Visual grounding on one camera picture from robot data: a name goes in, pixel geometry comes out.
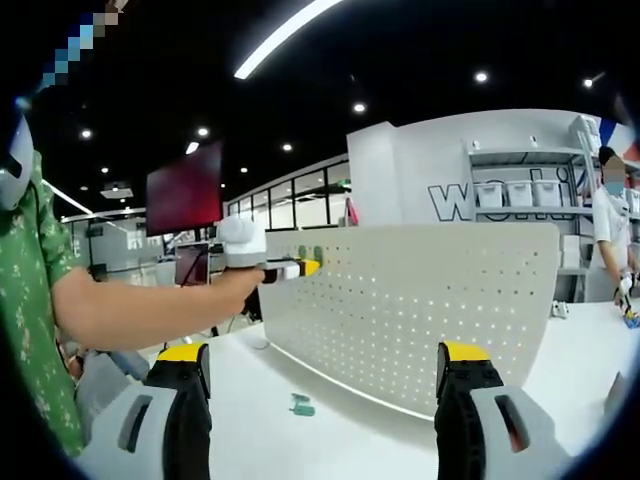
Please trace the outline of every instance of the person in white shirt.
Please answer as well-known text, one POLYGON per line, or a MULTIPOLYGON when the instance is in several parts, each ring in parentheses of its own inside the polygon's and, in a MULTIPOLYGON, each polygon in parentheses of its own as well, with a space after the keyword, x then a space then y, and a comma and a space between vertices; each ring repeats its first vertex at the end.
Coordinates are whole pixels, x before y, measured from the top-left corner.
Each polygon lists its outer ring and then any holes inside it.
POLYGON ((602 186, 593 195, 593 257, 585 282, 585 302, 612 301, 616 288, 625 295, 637 275, 631 250, 629 204, 624 198, 625 165, 609 147, 599 154, 602 186))

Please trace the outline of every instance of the black ceiling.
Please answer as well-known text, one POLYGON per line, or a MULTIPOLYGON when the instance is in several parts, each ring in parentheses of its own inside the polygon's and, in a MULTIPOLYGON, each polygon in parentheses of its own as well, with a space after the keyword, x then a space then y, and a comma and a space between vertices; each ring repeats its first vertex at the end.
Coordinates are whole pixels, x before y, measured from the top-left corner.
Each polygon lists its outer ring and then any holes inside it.
MULTIPOLYGON (((528 107, 613 116, 608 77, 591 90, 581 84, 611 58, 602 35, 581 35, 601 15, 589 2, 344 0, 248 80, 235 79, 260 41, 307 3, 131 0, 67 85, 34 104, 45 177, 94 211, 121 206, 98 193, 105 182, 129 181, 128 205, 141 207, 146 174, 183 155, 202 125, 210 141, 225 142, 230 199, 345 153, 348 133, 385 120, 528 107), (477 85, 481 69, 490 80, 477 85), (356 100, 368 105, 364 115, 352 112, 356 100), (89 141, 82 128, 93 131, 89 141)), ((66 35, 56 41, 51 51, 66 35)), ((79 213, 64 202, 56 208, 79 213)))

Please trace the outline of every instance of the white table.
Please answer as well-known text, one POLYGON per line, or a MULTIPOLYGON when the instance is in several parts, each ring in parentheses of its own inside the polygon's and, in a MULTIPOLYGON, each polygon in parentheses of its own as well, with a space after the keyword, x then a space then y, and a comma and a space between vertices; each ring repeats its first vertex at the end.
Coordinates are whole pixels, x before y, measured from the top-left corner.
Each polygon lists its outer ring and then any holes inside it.
MULTIPOLYGON (((550 320, 524 389, 554 418, 572 455, 592 439, 616 373, 640 331, 611 304, 570 306, 550 320)), ((210 468, 214 480, 429 479, 437 477, 433 423, 368 401, 266 347, 262 325, 212 339, 210 468), (291 393, 314 417, 289 412, 291 393)))

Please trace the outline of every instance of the monitor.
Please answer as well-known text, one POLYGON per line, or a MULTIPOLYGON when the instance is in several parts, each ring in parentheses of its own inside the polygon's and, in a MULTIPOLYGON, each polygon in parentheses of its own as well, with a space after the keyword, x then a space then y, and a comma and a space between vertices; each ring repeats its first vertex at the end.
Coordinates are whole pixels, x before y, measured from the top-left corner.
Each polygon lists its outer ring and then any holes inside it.
POLYGON ((147 236, 209 227, 222 218, 222 143, 199 148, 147 176, 147 236))
POLYGON ((185 287, 209 283, 209 243, 176 245, 175 284, 185 287))

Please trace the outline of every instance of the pegboard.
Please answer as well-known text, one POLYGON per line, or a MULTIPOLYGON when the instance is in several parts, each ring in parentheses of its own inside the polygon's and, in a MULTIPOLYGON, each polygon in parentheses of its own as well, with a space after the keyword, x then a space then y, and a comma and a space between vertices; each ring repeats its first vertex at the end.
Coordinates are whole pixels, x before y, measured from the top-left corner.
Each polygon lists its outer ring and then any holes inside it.
POLYGON ((342 228, 267 234, 269 258, 323 248, 315 275, 260 287, 267 338, 350 390, 432 418, 438 343, 487 349, 521 386, 558 269, 552 224, 342 228))

